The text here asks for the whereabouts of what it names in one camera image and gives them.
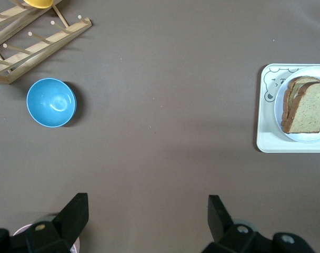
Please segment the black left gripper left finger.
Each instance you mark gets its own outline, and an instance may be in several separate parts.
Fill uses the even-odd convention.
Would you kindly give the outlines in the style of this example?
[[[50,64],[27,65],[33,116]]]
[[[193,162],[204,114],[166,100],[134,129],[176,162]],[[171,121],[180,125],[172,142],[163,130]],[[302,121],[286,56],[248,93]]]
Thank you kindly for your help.
[[[88,219],[88,194],[77,193],[52,219],[35,222],[25,231],[28,251],[70,252]]]

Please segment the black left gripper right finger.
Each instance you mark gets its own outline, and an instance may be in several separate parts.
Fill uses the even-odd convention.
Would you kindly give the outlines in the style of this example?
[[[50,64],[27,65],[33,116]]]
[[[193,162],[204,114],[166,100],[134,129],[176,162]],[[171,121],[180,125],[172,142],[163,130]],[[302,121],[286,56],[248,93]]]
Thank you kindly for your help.
[[[244,223],[234,223],[218,195],[208,197],[208,226],[213,241],[203,252],[252,252],[256,233]]]

